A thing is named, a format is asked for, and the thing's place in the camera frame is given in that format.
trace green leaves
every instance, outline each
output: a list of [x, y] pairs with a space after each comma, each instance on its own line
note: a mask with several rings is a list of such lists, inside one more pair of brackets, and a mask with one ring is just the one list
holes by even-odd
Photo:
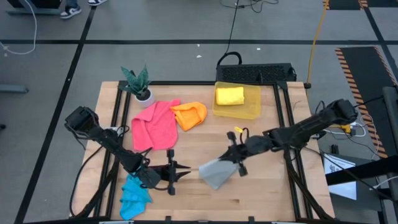
[[121, 67], [123, 75], [126, 77], [128, 82], [128, 86], [119, 86], [121, 90], [128, 91], [136, 96], [141, 96], [148, 89], [148, 71], [145, 66], [138, 77], [136, 77], [132, 71], [130, 72], [128, 69]]

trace pink towel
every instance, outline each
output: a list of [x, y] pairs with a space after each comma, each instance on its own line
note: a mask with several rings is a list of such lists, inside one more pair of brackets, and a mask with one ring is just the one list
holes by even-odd
[[177, 142], [177, 124], [171, 106], [180, 104], [180, 99], [156, 101], [141, 111], [131, 121], [132, 141], [135, 151], [169, 149]]

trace yellow cable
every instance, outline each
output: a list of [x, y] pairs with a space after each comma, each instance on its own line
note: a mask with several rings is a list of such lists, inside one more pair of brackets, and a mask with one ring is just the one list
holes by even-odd
[[310, 61], [308, 63], [307, 83], [310, 83], [310, 80], [311, 80], [311, 65], [312, 65], [313, 51], [315, 50], [315, 43], [317, 42], [318, 35], [319, 35], [320, 30], [321, 30], [321, 25], [322, 25], [323, 19], [325, 18], [326, 9], [327, 9], [328, 5], [329, 5], [329, 0], [326, 0], [325, 5], [323, 7], [323, 11], [322, 11], [321, 21], [319, 21], [317, 32], [315, 33], [315, 38], [314, 38], [314, 40], [312, 42]]

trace gray floor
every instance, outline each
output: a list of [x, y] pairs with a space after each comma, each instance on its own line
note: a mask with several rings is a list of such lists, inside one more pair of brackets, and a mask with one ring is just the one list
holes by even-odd
[[[233, 5], [234, 1], [224, 2]], [[79, 40], [89, 13], [84, 1], [81, 6], [83, 12], [69, 21], [38, 17], [37, 39]], [[6, 1], [0, 2], [0, 39], [32, 39], [32, 18], [10, 16], [4, 8], [9, 8]], [[215, 0], [111, 0], [97, 8], [87, 39], [227, 39], [233, 12]], [[383, 37], [398, 40], [398, 8], [372, 8], [371, 12]], [[322, 2], [314, 0], [280, 0], [278, 5], [265, 4], [260, 14], [250, 9], [239, 10], [233, 38], [312, 40], [321, 13]], [[377, 40], [364, 11], [328, 11], [320, 39]], [[20, 51], [31, 47], [10, 46]], [[336, 47], [346, 46], [316, 47], [313, 88], [308, 99], [312, 110], [320, 100], [328, 103], [346, 98], [354, 102], [335, 55]], [[94, 108], [101, 82], [123, 79], [121, 65], [139, 70], [145, 64], [151, 80], [214, 80], [216, 62], [225, 49], [225, 44], [84, 45], [25, 222], [67, 218], [68, 200], [83, 151], [63, 127], [63, 120], [77, 106]], [[310, 45], [230, 47], [242, 54], [244, 63], [290, 62], [300, 81], [307, 76], [310, 49]], [[389, 49], [398, 58], [398, 46], [390, 45]], [[24, 84], [30, 89], [26, 95], [0, 94], [0, 123], [8, 125], [0, 132], [2, 223], [12, 223], [15, 219], [75, 51], [73, 44], [39, 44], [29, 55], [1, 52], [0, 82]], [[236, 61], [228, 58], [225, 63]], [[356, 140], [372, 147], [368, 136]], [[325, 151], [331, 144], [338, 144], [340, 152], [347, 156], [371, 157], [366, 148], [350, 141], [337, 141], [331, 136], [319, 141]], [[342, 220], [378, 223], [374, 211], [347, 208], [341, 203], [334, 203], [334, 208]]]

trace yellow tray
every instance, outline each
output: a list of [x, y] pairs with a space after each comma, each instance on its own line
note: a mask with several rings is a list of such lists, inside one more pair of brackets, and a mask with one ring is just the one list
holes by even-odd
[[[219, 106], [216, 102], [217, 88], [243, 87], [244, 104]], [[213, 99], [213, 114], [232, 118], [256, 119], [261, 114], [261, 88], [254, 85], [216, 82]]]

